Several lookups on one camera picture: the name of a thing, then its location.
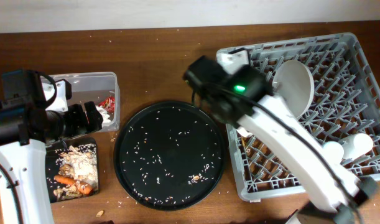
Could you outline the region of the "white tissue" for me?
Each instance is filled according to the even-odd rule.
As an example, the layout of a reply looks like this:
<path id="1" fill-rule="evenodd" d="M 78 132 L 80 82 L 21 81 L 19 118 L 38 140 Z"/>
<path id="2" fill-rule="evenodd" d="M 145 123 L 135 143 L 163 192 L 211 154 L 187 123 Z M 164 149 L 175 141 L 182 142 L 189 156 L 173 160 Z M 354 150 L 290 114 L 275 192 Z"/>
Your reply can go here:
<path id="1" fill-rule="evenodd" d="M 110 115 L 108 114 L 108 112 L 104 108 L 102 108 L 100 106 L 96 106 L 96 109 L 103 118 L 102 126 L 106 126 L 108 123 L 111 122 Z"/>

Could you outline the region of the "red snack wrapper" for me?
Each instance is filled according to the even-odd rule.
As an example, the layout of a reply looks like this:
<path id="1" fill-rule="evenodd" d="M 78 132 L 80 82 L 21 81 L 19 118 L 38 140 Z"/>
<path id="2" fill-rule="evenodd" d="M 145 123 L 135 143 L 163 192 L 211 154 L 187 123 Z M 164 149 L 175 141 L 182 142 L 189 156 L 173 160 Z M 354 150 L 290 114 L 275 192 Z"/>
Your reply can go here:
<path id="1" fill-rule="evenodd" d="M 113 113 L 115 110 L 115 98 L 113 96 L 107 97 L 99 105 L 100 108 L 106 110 L 108 113 Z"/>

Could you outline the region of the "grey plate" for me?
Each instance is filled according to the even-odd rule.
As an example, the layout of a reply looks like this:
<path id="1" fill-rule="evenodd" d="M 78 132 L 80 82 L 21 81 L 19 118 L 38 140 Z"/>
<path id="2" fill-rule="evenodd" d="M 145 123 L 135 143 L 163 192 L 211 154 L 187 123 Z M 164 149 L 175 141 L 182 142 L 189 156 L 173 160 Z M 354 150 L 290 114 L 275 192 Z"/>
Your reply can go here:
<path id="1" fill-rule="evenodd" d="M 272 86 L 297 119 L 309 109 L 314 96 L 314 80 L 309 68 L 301 62 L 284 62 L 276 71 Z"/>

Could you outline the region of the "orange carrot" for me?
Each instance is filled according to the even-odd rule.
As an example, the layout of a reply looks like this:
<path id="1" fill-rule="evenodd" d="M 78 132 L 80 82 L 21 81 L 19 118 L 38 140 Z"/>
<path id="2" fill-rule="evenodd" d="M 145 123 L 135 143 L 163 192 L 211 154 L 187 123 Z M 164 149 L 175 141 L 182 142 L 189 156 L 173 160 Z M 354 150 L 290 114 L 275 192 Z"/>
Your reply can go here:
<path id="1" fill-rule="evenodd" d="M 54 180 L 56 180 L 57 182 L 59 182 L 61 184 L 70 185 L 70 186 L 74 185 L 76 187 L 77 191 L 79 191 L 79 193 L 81 193 L 83 195 L 89 195 L 93 191 L 93 188 L 91 185 L 87 184 L 84 181 L 75 180 L 75 179 L 70 178 L 70 177 L 65 177 L 62 175 L 55 175 Z"/>

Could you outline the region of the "blue cup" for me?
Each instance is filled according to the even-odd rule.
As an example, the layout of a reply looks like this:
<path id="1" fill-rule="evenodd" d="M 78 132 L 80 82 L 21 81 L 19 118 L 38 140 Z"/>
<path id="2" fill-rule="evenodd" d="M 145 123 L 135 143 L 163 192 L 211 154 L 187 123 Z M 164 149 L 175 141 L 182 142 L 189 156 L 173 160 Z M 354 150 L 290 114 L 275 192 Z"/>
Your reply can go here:
<path id="1" fill-rule="evenodd" d="M 330 164 L 339 164 L 344 156 L 342 145 L 335 141 L 328 141 L 322 145 L 322 155 Z"/>

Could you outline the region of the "white cup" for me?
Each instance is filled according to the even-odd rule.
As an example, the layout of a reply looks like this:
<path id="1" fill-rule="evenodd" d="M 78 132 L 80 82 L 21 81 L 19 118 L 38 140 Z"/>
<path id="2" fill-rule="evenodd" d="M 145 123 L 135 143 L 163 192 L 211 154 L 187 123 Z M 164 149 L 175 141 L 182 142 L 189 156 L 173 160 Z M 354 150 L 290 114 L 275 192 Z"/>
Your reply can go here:
<path id="1" fill-rule="evenodd" d="M 371 151 L 374 143 L 372 138 L 365 133 L 358 133 L 345 137 L 339 141 L 344 154 L 343 159 L 355 160 Z"/>

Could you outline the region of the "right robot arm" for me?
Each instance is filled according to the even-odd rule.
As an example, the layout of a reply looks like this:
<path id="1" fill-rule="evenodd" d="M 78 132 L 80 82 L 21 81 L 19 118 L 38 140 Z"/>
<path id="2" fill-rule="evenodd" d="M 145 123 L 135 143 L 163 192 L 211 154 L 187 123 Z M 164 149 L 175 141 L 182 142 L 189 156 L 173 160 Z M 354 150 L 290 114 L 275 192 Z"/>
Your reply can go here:
<path id="1" fill-rule="evenodd" d="M 257 137 L 300 182 L 309 202 L 287 223 L 364 222 L 359 207 L 376 193 L 377 182 L 330 164 L 322 146 L 299 124 L 263 74 L 243 65 L 230 75 L 202 56 L 187 68 L 183 79 L 209 104 L 214 117 Z"/>

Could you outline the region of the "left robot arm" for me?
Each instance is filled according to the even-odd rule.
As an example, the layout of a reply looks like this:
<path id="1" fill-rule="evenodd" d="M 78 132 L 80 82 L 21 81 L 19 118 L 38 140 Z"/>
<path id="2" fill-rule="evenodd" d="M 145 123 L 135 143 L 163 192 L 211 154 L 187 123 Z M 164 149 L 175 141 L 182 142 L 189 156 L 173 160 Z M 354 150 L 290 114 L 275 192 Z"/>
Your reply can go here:
<path id="1" fill-rule="evenodd" d="M 46 146 L 99 131 L 103 118 L 92 101 L 67 106 L 65 79 L 34 70 L 2 75 L 0 201 L 4 223 L 53 223 L 47 190 Z"/>

